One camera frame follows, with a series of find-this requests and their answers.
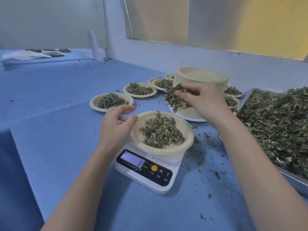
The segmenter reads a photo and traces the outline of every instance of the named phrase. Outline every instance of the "metal tray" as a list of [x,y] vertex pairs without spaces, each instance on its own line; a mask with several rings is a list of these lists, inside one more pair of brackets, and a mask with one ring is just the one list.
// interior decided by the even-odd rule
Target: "metal tray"
[[[249,90],[248,92],[245,92],[244,93],[245,96],[241,98],[241,103],[237,107],[238,112],[241,111],[245,103],[250,99],[250,97],[253,94],[262,92],[262,91],[266,91],[266,90],[253,88]],[[308,180],[302,178],[301,176],[290,173],[289,171],[286,171],[283,168],[280,168],[278,166],[276,167],[283,174],[283,176],[287,179],[287,181],[297,190],[298,193],[308,197]]]

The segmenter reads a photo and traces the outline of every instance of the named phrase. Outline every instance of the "hand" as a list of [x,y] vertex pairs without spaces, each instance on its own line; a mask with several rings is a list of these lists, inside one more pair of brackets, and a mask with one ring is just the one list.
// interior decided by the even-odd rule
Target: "hand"
[[132,105],[119,105],[109,108],[100,124],[100,135],[98,149],[114,155],[123,147],[130,131],[138,120],[137,115],[130,116],[128,119],[120,114],[129,114],[136,107]]
[[232,114],[227,106],[223,94],[214,83],[187,83],[183,85],[195,93],[192,95],[181,90],[175,91],[175,95],[186,101],[182,109],[193,106],[197,113],[217,129],[217,124]]

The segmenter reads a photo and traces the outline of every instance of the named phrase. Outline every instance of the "orange button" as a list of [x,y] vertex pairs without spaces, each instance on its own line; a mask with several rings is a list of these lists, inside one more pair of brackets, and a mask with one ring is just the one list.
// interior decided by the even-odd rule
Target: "orange button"
[[152,165],[151,170],[155,172],[158,170],[158,167],[156,165]]

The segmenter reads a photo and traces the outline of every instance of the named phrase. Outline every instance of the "digital kitchen scale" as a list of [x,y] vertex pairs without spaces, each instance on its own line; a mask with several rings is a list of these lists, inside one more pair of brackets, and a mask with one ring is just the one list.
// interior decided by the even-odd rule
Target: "digital kitchen scale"
[[185,151],[175,155],[155,155],[126,143],[113,159],[115,169],[153,192],[170,191]]

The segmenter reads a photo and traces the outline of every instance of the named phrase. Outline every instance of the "pile of dried leaves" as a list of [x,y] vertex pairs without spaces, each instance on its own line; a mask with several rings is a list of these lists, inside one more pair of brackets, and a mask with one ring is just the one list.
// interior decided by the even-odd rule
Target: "pile of dried leaves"
[[163,79],[157,81],[157,82],[155,83],[155,85],[158,86],[158,87],[161,87],[161,88],[164,88],[164,89],[169,90],[169,89],[172,88],[173,81],[170,80],[170,79],[165,79],[165,78],[163,78]]
[[146,86],[140,86],[137,82],[131,82],[126,91],[133,95],[148,95],[153,93],[153,89]]
[[240,92],[235,86],[227,86],[227,89],[224,91],[224,93],[228,95],[242,95],[242,92]]
[[146,136],[146,145],[163,148],[165,145],[182,144],[185,141],[183,134],[175,126],[174,118],[162,117],[159,111],[155,118],[145,121],[145,124],[139,131]]
[[229,107],[237,106],[237,102],[230,96],[224,96],[225,101]]
[[276,165],[308,179],[308,88],[255,93],[237,114]]
[[174,92],[176,90],[181,90],[182,92],[189,92],[191,94],[193,93],[191,90],[185,88],[180,83],[178,85],[176,85],[175,87],[173,87],[170,90],[165,92],[164,100],[168,101],[171,108],[173,108],[173,112],[175,112],[175,113],[178,112],[179,109],[181,109],[183,105],[187,104],[185,101],[183,101],[182,99],[175,96]]
[[104,96],[99,102],[98,102],[98,108],[102,109],[109,109],[111,107],[118,107],[122,104],[129,104],[129,101],[125,100],[122,97],[119,97],[118,94],[114,94],[110,92],[107,96]]

